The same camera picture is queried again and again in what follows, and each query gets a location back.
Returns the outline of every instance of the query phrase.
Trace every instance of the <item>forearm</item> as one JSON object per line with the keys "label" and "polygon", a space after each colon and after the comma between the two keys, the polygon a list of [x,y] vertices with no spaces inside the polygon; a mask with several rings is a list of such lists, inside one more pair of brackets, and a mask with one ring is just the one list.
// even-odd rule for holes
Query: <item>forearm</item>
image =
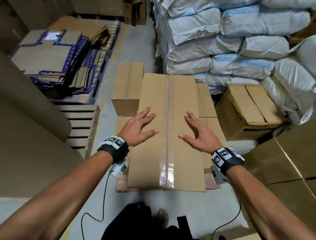
{"label": "forearm", "polygon": [[10,216],[0,226],[0,239],[59,239],[112,162],[105,151],[94,154]]}
{"label": "forearm", "polygon": [[242,166],[232,167],[226,176],[246,210],[257,213],[280,239],[316,239],[304,223]]}

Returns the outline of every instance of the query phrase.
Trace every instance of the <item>person's right arm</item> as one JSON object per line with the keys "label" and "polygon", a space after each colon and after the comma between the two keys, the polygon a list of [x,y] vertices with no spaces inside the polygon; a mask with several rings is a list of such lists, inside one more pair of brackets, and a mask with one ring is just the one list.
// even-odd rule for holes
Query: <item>person's right arm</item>
{"label": "person's right arm", "polygon": [[[188,116],[185,116],[185,119],[197,129],[199,136],[197,139],[193,139],[181,134],[179,138],[211,155],[215,150],[223,147],[210,125],[201,122],[190,112],[188,112]],[[257,230],[266,239],[277,237],[278,239],[290,240],[316,240],[313,232],[243,166],[230,168],[226,172],[226,177],[250,218],[253,219]]]}

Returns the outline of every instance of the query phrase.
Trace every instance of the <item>stack of white sacks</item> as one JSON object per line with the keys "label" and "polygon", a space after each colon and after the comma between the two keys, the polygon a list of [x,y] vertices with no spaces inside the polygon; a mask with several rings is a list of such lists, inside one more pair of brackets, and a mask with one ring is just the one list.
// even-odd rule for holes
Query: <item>stack of white sacks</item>
{"label": "stack of white sacks", "polygon": [[153,1],[165,74],[193,75],[211,94],[261,83],[295,124],[313,117],[316,38],[290,50],[284,36],[309,24],[316,0]]}

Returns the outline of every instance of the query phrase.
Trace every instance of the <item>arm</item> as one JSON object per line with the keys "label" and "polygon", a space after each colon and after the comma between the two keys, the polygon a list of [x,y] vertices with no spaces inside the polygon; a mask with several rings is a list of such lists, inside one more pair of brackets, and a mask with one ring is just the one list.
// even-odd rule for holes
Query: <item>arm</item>
{"label": "arm", "polygon": [[[198,130],[199,136],[193,139],[181,134],[179,138],[211,155],[215,150],[223,147],[211,126],[199,121],[190,112],[185,119]],[[230,168],[226,176],[258,231],[266,239],[275,239],[277,236],[278,239],[316,240],[313,232],[243,166]]]}
{"label": "arm", "polygon": [[[119,133],[129,146],[137,145],[159,132],[141,131],[142,126],[155,117],[155,114],[146,117],[149,110],[150,107],[131,118]],[[95,153],[4,221],[0,225],[0,239],[59,239],[112,163],[109,153]]]}

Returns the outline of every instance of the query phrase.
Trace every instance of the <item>black pants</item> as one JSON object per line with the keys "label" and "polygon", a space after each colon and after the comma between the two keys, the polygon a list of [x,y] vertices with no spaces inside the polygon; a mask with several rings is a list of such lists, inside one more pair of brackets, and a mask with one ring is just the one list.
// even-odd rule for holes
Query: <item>black pants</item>
{"label": "black pants", "polygon": [[186,217],[179,217],[179,228],[166,229],[152,219],[151,209],[144,203],[131,203],[108,225],[101,240],[189,240],[192,239]]}

